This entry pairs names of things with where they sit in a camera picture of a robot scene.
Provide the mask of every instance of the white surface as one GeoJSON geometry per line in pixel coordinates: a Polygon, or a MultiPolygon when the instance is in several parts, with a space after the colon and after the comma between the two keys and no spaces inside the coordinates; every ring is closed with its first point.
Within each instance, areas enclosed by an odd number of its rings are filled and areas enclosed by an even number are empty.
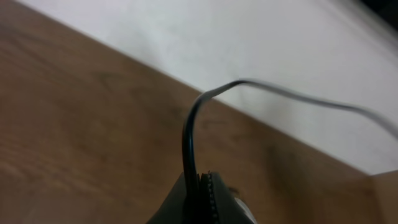
{"type": "MultiPolygon", "coordinates": [[[[199,90],[238,77],[367,106],[398,123],[398,59],[328,0],[22,0],[199,90]]],[[[355,114],[248,87],[221,100],[368,174],[398,143],[355,114]]]]}

